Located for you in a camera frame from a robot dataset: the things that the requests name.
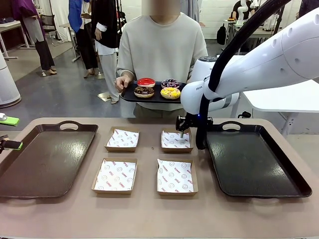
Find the person's hand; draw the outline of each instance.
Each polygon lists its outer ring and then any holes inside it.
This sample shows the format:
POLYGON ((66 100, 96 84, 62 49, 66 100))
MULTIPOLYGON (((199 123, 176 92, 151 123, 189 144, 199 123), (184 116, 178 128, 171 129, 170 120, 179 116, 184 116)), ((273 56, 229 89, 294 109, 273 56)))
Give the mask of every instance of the person's hand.
POLYGON ((130 82, 131 82, 131 79, 128 76, 120 76, 120 77, 116 78, 115 88, 119 92, 122 92, 123 89, 126 88, 130 82))
POLYGON ((91 15, 88 14, 88 13, 81 13, 81 17, 85 18, 85 19, 91 19, 92 18, 91 15))
POLYGON ((102 39, 102 32, 98 28, 95 29, 95 37, 98 41, 102 39))

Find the black tray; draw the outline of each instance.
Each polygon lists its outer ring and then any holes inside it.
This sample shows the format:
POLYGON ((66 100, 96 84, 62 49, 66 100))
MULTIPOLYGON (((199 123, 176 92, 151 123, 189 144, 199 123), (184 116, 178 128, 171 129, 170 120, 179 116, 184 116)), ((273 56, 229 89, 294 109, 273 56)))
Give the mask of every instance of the black tray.
POLYGON ((210 126, 207 144, 221 190, 229 196, 309 197, 312 190, 260 125, 234 121, 210 126), (240 129, 223 129, 236 124, 240 129))
POLYGON ((0 197, 55 198, 66 194, 98 126, 64 121, 37 125, 0 164, 0 197), (71 123, 77 129, 61 129, 71 123))
MULTIPOLYGON (((131 84, 129 84, 129 86, 122 91, 121 98, 129 102, 180 104, 180 98, 176 100, 169 100, 165 99, 163 96, 160 95, 160 91, 163 89, 161 87, 161 82, 155 83, 155 86, 153 87, 155 94, 152 97, 146 99, 138 98, 134 95, 134 89, 137 86, 137 81, 134 81, 131 84)), ((184 86, 186 86, 185 83, 179 83, 179 90, 181 91, 184 88, 184 86)))

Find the donut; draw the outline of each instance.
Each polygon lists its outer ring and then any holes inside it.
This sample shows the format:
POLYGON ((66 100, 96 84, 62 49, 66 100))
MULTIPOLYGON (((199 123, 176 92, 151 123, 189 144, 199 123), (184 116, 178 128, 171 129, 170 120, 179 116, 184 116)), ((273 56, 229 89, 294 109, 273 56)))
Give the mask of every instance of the donut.
POLYGON ((141 87, 154 87, 155 86, 155 80, 151 78, 141 78, 138 80, 138 86, 141 87))
POLYGON ((160 91, 165 99, 175 100, 180 97, 180 90, 173 87, 166 87, 160 91))
POLYGON ((154 95, 154 90, 151 87, 137 86, 134 89, 134 95, 136 95, 139 98, 149 98, 154 95))
POLYGON ((161 83, 161 87, 162 88, 173 87, 173 88, 177 89, 177 88, 179 88, 179 82, 177 80, 174 80, 174 79, 167 79, 161 83))

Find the white sweatshirt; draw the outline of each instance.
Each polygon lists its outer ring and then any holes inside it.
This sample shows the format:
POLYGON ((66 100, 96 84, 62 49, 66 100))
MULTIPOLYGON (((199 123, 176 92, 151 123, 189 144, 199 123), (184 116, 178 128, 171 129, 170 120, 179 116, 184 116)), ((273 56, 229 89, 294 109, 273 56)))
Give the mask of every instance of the white sweatshirt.
MULTIPOLYGON (((137 79, 162 82, 176 79, 186 83, 199 57, 207 56, 206 43, 199 24, 181 13, 169 25, 160 25, 150 16, 139 16, 125 26, 117 66, 118 74, 132 72, 137 79)), ((139 103, 152 110, 173 111, 180 104, 139 103)))

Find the black jacket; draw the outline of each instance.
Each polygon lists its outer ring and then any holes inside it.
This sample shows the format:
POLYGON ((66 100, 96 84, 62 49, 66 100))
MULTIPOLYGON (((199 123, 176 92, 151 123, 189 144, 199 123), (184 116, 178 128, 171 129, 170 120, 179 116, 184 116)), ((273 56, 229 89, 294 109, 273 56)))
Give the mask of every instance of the black jacket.
POLYGON ((110 48, 119 47, 118 24, 116 17, 115 0, 92 0, 92 37, 95 37, 95 29, 98 22, 107 27, 102 32, 99 42, 110 48))

